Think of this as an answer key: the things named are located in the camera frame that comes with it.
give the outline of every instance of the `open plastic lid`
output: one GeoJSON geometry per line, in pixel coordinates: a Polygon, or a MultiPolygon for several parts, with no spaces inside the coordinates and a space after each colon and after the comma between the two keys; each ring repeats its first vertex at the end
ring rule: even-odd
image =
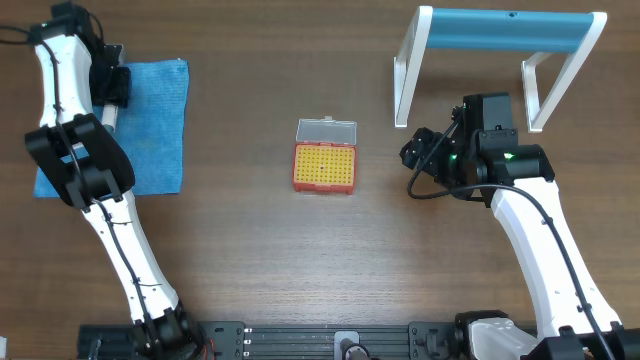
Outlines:
{"type": "Polygon", "coordinates": [[[296,142],[356,145],[355,121],[337,121],[331,116],[324,119],[300,119],[296,142]]]}

